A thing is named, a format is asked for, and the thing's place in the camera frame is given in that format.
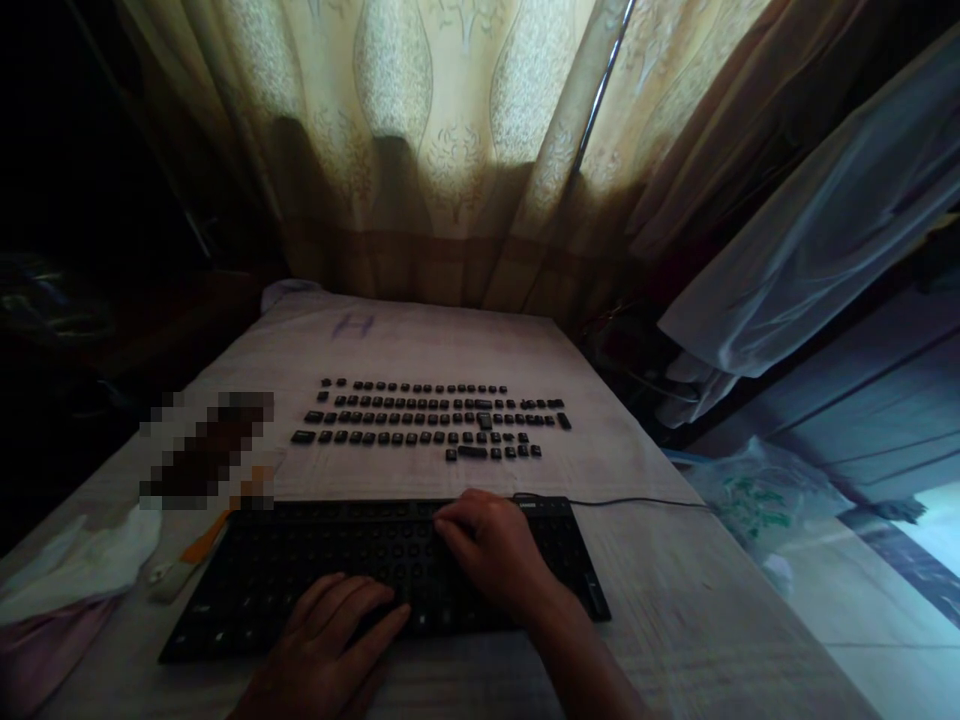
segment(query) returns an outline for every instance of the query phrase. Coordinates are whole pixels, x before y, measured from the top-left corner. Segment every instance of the hand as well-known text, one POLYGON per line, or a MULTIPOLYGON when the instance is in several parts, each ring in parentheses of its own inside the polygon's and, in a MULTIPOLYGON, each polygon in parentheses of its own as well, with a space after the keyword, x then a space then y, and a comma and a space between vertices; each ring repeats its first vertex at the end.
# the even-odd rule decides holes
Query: hand
POLYGON ((509 500, 466 490, 437 511, 434 526, 473 584, 520 625, 529 627, 545 603, 570 594, 543 561, 523 511, 509 500))
POLYGON ((401 605, 345 647, 363 616, 392 599, 392 588, 368 577, 338 573, 317 580, 230 717, 363 717, 383 682, 385 666, 377 661, 407 622, 410 606, 401 605))

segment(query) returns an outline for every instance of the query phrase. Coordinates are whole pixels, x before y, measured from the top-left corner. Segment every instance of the right hand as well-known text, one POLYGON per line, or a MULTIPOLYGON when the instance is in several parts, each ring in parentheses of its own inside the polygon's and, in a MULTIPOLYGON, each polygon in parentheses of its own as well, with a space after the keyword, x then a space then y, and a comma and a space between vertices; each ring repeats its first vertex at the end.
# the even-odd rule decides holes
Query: right hand
POLYGON ((546 603, 569 594, 543 561, 515 503, 469 489, 433 517, 473 584, 517 623, 528 626, 546 603))

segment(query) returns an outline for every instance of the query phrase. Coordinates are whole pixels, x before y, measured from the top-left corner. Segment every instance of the tiled floor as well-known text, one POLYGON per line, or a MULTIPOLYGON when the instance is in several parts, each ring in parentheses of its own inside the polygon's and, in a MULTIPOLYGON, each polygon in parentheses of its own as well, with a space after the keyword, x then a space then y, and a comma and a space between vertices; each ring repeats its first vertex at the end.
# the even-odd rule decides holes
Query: tiled floor
MULTIPOLYGON (((897 525, 960 571, 960 483, 918 499, 927 516, 897 525)), ((811 523, 780 554, 791 606, 884 718, 960 716, 960 627, 920 590, 839 520, 811 523)))

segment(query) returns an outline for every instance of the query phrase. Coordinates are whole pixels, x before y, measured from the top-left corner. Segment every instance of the floor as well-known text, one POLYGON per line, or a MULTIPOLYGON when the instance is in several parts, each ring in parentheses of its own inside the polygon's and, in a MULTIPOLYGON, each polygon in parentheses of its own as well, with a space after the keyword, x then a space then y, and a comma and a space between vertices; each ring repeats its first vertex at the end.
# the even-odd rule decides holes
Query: floor
POLYGON ((917 495, 919 524, 811 523, 780 550, 790 605, 884 718, 955 718, 960 482, 917 495))

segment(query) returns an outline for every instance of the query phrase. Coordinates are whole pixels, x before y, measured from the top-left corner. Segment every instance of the black keyboard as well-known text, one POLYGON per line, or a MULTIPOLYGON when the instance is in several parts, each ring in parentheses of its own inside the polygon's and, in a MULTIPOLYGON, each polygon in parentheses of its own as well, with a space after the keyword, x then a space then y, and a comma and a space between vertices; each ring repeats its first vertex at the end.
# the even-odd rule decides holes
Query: black keyboard
MULTIPOLYGON (((276 503, 234 512, 210 565, 160 654, 161 663, 262 654, 300 595, 334 572, 369 575, 411 604, 401 637, 515 629, 466 578, 433 514, 450 500, 276 503)), ((610 620, 570 503, 520 498, 547 565, 595 622, 610 620)), ((358 635, 390 608, 365 620, 358 635)))

